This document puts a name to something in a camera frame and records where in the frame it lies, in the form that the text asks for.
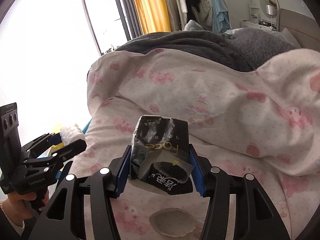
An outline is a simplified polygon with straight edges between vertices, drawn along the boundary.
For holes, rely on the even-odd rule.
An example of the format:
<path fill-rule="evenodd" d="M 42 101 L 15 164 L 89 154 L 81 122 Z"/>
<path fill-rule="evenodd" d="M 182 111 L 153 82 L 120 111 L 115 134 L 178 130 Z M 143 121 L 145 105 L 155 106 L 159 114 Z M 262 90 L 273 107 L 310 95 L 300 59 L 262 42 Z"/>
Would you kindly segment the person left hand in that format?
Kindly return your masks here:
<path fill-rule="evenodd" d="M 24 231 L 24 221 L 33 218 L 33 214 L 25 202 L 33 201 L 36 198 L 35 192 L 24 195 L 12 192 L 7 195 L 5 200 L 1 200 L 1 210 L 19 235 Z"/>

